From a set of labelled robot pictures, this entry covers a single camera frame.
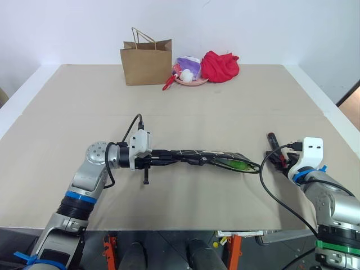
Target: paper bag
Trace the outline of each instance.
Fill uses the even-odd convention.
[[[124,49],[120,50],[126,84],[165,84],[172,71],[171,39],[156,42],[134,27],[132,32],[134,42],[125,41]],[[139,35],[148,42],[139,43]]]

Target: pink plate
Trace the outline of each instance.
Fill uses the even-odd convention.
[[[176,82],[179,84],[183,84],[184,86],[199,86],[201,84],[206,83],[209,79],[199,78],[197,80],[193,80],[191,83],[185,83],[179,78],[175,78]]]

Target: green object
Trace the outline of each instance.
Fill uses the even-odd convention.
[[[360,255],[360,249],[354,249],[352,247],[329,244],[329,243],[323,242],[321,240],[316,241],[316,247],[321,248],[321,249],[331,249],[331,250],[336,250],[336,251],[340,251],[340,252]]]
[[[248,170],[249,165],[246,162],[238,161],[238,160],[229,160],[229,159],[217,159],[223,164],[226,164],[237,170]]]

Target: table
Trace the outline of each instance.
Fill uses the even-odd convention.
[[[119,141],[137,113],[154,149],[240,152],[260,163],[268,132],[280,143],[324,140],[328,174],[360,196],[360,160],[281,65],[242,65],[222,84],[126,86],[120,65],[62,65],[0,140],[0,227],[43,228],[96,141]],[[93,211],[93,230],[291,230],[304,226],[258,175],[173,164],[119,169]],[[311,203],[272,166],[269,189],[314,224]]]

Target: red cloth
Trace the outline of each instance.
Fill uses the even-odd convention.
[[[217,55],[209,51],[201,60],[201,76],[209,78],[213,83],[226,82],[239,74],[240,68],[236,62],[238,59],[239,57],[232,53]]]

